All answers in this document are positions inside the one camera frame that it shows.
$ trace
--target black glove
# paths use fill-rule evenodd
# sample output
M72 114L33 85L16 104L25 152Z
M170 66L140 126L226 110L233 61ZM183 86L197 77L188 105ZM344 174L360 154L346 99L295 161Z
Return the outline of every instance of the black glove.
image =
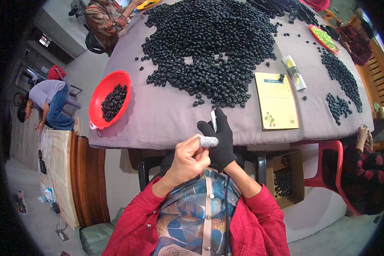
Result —
M217 132L213 130L212 121L209 123L205 121L198 122L198 129L204 136L216 137L219 144L216 147L209 149L210 160L213 161L222 172L225 167L237 159L233 153L233 133L228 124L228 118L220 108L215 109Z

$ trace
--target power strip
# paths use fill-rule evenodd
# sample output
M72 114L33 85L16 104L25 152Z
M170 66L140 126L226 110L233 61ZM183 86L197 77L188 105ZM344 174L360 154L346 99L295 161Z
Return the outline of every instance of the power strip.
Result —
M56 230L56 233L63 242L69 239L68 236L62 230Z

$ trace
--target slipper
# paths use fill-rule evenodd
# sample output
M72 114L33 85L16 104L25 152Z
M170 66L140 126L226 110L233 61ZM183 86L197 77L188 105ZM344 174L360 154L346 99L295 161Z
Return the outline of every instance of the slipper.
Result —
M80 118L79 117L77 117L76 119L75 119L75 121L76 121L76 125L74 125L74 132L79 136L80 135L80 130L81 130L81 126L80 126Z

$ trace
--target red plastic bowl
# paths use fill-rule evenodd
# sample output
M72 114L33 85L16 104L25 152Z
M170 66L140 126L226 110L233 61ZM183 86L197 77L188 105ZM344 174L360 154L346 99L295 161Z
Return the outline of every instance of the red plastic bowl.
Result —
M118 111L118 114L111 120L107 122L102 118L101 103L105 100L108 94L113 92L114 87L120 84L121 86L127 86L127 97L124 100L124 103L121 109ZM94 93L92 94L90 107L88 110L88 115L90 117L90 128L95 129L104 129L115 122L117 122L125 110L128 107L129 100L131 99L131 79L129 79L129 74L125 71L114 71L111 74L104 77L104 79L99 83L97 88L95 88Z
M337 48L336 50L332 50L330 47L328 47L327 44L325 44L315 33L314 31L312 30L312 28L316 28L316 29L319 29L321 31L324 31L322 30L321 28L319 28L318 26L315 26L313 24L310 24L309 26L309 30L310 30L310 33L313 35L313 37L318 41L319 44L321 44L324 48L328 49L329 51L332 51L333 53L339 53L340 52L340 49L338 48L337 44L334 42L333 40L333 44L334 46Z

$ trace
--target cardboard box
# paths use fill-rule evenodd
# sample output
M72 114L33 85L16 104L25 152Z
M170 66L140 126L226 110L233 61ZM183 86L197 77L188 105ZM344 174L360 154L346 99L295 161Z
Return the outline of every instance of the cardboard box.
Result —
M291 171L292 188L287 196L275 193L273 173L282 169ZM266 154L266 187L275 198L280 209L290 207L304 200L304 173L301 151L275 151Z

